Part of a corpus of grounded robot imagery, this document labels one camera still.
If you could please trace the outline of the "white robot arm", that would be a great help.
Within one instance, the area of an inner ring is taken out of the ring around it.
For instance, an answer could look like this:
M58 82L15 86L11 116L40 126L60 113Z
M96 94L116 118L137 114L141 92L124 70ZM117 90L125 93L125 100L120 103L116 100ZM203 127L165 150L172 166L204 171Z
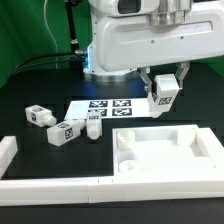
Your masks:
M116 81L139 69L178 65L184 78L189 62L224 55L224 0L88 0L92 42L84 74Z

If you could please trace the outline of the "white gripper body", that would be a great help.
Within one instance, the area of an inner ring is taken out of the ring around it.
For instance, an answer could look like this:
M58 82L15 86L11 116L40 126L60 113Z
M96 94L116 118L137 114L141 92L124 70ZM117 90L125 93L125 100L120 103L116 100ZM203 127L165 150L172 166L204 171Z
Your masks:
M153 26L147 15L98 23L96 60L107 72L224 55L224 6L195 6L179 25Z

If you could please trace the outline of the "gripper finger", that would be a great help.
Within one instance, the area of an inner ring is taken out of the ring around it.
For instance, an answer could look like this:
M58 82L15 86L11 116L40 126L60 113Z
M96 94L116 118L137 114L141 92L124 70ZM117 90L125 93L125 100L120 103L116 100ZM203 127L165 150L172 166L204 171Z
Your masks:
M141 77L141 79L145 83L145 90L148 93L148 97L147 98L153 100L152 81L150 80L149 76L147 75L147 69L145 67L144 68L140 68L140 77Z
M184 78L187 75L189 69L190 69L189 61L180 62L177 64L177 71L176 71L175 77L178 80L178 84L180 88L183 88Z

